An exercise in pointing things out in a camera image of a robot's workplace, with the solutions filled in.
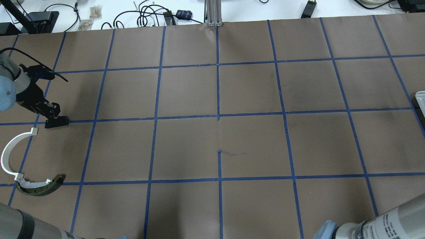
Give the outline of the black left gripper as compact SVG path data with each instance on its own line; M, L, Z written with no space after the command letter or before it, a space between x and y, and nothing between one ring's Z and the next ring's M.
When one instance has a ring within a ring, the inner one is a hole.
M48 120L60 117L60 105L50 103L44 98L44 91L30 78L29 85L16 95L16 102L33 113L42 115Z

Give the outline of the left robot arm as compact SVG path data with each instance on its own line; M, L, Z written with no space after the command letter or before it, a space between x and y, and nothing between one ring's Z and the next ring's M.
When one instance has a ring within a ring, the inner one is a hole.
M30 67L17 65L7 54L1 53L1 111L10 109L16 103L48 120L60 118L60 105L49 102L37 85L39 79L53 80L55 75L43 64Z

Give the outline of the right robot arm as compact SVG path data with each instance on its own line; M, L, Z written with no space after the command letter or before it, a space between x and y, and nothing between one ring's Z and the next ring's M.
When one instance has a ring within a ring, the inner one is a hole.
M325 221L314 239L423 239L425 195L421 194L388 212L359 224Z

